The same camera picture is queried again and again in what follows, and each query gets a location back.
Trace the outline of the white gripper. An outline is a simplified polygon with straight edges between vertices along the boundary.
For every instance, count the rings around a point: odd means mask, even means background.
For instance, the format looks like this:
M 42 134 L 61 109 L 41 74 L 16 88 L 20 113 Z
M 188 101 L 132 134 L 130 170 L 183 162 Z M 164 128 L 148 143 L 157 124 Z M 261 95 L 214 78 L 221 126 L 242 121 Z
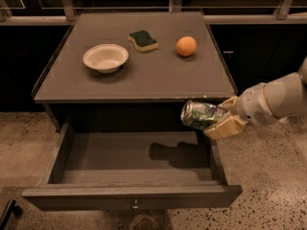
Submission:
M 219 104 L 226 113 L 216 124 L 209 126 L 203 133 L 210 139 L 221 139 L 242 133 L 247 124 L 254 127 L 276 124 L 276 118 L 269 108 L 265 94 L 265 84 L 259 83 L 246 89 L 239 97 L 236 95 Z

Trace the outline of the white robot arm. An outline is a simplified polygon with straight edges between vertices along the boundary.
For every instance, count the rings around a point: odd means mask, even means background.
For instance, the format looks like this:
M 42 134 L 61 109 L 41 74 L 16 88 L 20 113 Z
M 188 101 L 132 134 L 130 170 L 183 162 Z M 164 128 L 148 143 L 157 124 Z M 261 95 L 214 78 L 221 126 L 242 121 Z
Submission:
M 278 123 L 281 119 L 307 113 L 307 58 L 297 72 L 246 89 L 219 107 L 225 115 L 204 134 L 210 139 L 240 134 L 245 126 L 262 127 Z

